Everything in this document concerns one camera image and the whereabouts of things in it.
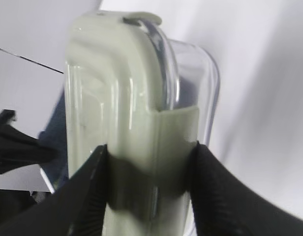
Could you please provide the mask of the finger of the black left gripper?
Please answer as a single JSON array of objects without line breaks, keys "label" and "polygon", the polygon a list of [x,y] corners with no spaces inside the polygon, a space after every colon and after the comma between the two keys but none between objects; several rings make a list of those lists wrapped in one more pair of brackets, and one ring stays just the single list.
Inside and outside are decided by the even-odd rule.
[{"label": "finger of the black left gripper", "polygon": [[10,123],[15,119],[15,110],[0,112],[0,175],[20,167],[48,163],[58,155],[55,149],[14,128]]}]

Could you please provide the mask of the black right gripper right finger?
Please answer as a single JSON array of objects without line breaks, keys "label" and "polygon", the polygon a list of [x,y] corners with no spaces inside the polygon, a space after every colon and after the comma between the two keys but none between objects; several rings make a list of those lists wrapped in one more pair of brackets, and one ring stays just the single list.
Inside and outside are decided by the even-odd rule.
[{"label": "black right gripper right finger", "polygon": [[243,184],[206,145],[191,151],[188,174],[197,235],[303,236],[303,220]]}]

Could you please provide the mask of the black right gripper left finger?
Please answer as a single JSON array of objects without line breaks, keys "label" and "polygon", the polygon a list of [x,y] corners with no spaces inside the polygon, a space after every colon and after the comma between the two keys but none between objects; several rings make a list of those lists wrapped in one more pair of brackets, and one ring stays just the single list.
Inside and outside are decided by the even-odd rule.
[{"label": "black right gripper left finger", "polygon": [[108,196],[107,146],[43,202],[0,225],[0,236],[100,236]]}]

